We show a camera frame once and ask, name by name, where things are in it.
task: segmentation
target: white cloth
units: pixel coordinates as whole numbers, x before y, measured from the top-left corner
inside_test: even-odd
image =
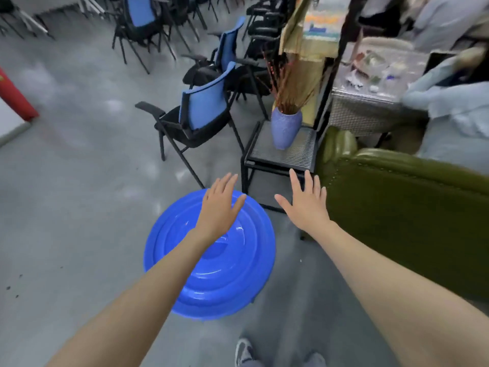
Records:
[[[360,15],[364,18],[370,18],[375,14],[384,12],[391,1],[392,0],[367,0]]]
[[[489,82],[435,86],[455,73],[455,60],[433,68],[401,98],[405,106],[427,110],[430,117],[416,156],[489,175]]]
[[[414,23],[416,50],[450,50],[480,18],[489,0],[429,0]]]

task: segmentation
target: blue plastic lid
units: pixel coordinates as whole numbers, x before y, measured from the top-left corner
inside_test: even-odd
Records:
[[[146,242],[148,271],[195,227],[205,189],[173,203],[158,218]],[[233,204],[241,192],[233,192]],[[173,311],[184,317],[212,320],[236,313],[265,285],[275,261],[275,234],[270,218],[247,197],[228,233],[207,249],[183,287]]]

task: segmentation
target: concrete floor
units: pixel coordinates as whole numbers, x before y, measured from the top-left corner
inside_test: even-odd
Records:
[[[244,14],[243,6],[230,6],[228,15],[219,5],[219,24],[204,10],[209,30],[226,30]],[[46,23],[56,41],[0,37],[0,66],[41,113],[0,149],[3,367],[44,365],[143,274],[143,249],[156,218],[198,189],[169,143],[167,161],[161,161],[153,119],[134,108],[140,100],[165,110],[178,105],[192,62],[174,62],[166,47],[152,55],[138,48],[152,71],[148,76],[128,48],[127,66],[119,48],[111,49],[112,23],[74,12],[47,16]],[[189,28],[184,34],[196,53],[209,56],[217,39],[195,25],[200,44]],[[186,52],[176,35],[172,46]],[[241,41],[238,49],[243,51]],[[266,105],[271,108],[270,99]],[[256,99],[236,103],[232,115],[248,139],[260,119]],[[207,185],[240,172],[240,151],[228,127],[185,155]],[[288,188],[284,178],[261,175],[250,194],[266,202]],[[229,367],[240,335],[254,342],[267,367],[299,365],[311,350],[334,367],[397,365],[326,254],[299,241],[286,216],[269,215],[277,256],[256,301],[217,321],[171,314],[143,366]]]

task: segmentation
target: sneaker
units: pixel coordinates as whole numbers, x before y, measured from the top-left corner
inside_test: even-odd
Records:
[[[239,339],[236,344],[234,367],[239,367],[247,361],[253,361],[255,359],[253,355],[253,346],[251,346],[249,340],[246,338]]]
[[[303,367],[326,367],[326,360],[321,354],[314,352],[306,358]]]

